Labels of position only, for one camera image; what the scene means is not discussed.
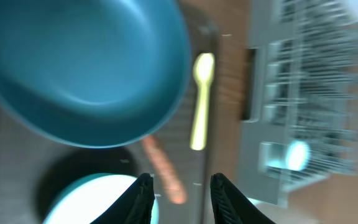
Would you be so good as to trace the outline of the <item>light blue bowl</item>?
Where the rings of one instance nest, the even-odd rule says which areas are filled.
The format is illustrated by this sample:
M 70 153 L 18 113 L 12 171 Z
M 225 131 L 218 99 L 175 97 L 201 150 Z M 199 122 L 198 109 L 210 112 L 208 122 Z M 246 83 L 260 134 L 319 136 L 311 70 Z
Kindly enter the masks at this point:
M 104 213 L 135 181 L 124 174 L 98 173 L 82 177 L 65 187 L 52 202 L 44 224 L 90 224 Z M 152 223 L 159 222 L 158 200 Z

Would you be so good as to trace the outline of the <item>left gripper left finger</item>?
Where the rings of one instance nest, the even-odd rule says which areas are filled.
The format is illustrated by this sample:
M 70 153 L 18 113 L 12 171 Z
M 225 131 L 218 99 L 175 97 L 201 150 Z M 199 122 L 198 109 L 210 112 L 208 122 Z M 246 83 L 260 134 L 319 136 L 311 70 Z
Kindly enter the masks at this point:
M 154 179 L 143 173 L 91 224 L 151 224 L 154 201 Z

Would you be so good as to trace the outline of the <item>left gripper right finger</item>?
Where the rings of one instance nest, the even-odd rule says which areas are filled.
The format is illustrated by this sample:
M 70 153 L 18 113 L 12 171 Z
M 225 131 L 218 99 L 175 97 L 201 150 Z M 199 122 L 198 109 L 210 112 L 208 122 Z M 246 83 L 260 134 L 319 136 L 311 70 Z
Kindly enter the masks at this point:
M 215 224 L 275 224 L 222 173 L 210 180 Z

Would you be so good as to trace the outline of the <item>yellow plastic spoon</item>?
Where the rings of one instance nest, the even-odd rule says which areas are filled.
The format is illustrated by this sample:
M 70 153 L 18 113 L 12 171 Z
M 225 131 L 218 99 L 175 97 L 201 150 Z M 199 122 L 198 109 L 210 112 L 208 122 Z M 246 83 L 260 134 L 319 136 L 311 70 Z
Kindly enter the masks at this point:
M 201 151 L 206 146 L 208 133 L 209 99 L 214 79 L 215 56 L 213 53 L 202 53 L 193 66 L 193 78 L 197 87 L 197 99 L 190 148 Z

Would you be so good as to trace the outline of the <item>light blue cup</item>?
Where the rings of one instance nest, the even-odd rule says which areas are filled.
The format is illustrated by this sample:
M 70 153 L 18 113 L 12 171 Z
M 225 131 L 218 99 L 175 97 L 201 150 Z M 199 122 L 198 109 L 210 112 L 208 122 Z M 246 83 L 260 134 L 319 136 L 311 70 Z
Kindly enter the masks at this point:
M 290 144 L 269 143 L 265 165 L 278 169 L 301 171 L 310 160 L 311 149 L 304 141 L 294 140 Z

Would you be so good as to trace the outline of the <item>dark blue plate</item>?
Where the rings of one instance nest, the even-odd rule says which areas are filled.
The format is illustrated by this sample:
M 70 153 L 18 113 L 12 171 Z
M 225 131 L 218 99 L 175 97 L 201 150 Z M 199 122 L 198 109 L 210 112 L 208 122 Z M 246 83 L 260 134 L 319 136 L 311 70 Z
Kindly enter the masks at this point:
M 178 1 L 0 0 L 0 106 L 55 141 L 107 148 L 154 133 L 191 67 Z

